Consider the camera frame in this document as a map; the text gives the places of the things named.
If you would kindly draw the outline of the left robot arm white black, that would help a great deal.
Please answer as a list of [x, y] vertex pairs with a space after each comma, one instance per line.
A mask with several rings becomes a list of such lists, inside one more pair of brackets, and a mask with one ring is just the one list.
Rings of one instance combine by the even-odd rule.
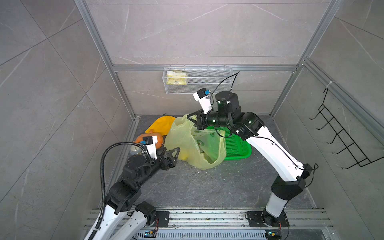
[[137, 144], [144, 154], [136, 154], [128, 159], [119, 180], [109, 189], [105, 183], [104, 164], [110, 150], [127, 145], [120, 142], [109, 146], [100, 162], [100, 179], [102, 190], [102, 207], [97, 220], [86, 235], [87, 240], [132, 240], [145, 226], [158, 224], [156, 208], [143, 201], [136, 205], [128, 221], [117, 231], [116, 227], [125, 218], [136, 200], [141, 195], [141, 186], [159, 170], [169, 170], [177, 164], [180, 148], [163, 149], [161, 154], [152, 158], [148, 147]]

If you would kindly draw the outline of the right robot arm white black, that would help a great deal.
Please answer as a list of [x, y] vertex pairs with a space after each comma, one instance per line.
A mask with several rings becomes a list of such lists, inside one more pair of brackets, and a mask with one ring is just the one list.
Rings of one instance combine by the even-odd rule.
[[254, 147], [274, 167], [278, 176], [271, 186], [271, 195], [261, 217], [264, 225], [280, 227], [287, 203], [309, 186], [306, 178], [314, 175], [317, 166], [296, 160], [270, 133], [264, 122], [252, 112], [243, 112], [237, 94], [223, 91], [216, 94], [217, 110], [212, 104], [213, 94], [203, 88], [193, 94], [201, 110], [187, 116], [198, 130], [225, 127], [231, 134]]

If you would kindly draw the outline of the yellow-green plastic bag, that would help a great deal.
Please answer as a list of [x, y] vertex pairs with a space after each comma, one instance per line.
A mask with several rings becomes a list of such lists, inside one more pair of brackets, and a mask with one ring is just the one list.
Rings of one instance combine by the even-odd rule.
[[178, 160], [200, 170], [221, 164], [227, 156], [225, 131], [198, 130], [187, 116], [176, 118], [166, 136], [168, 150], [180, 148]]

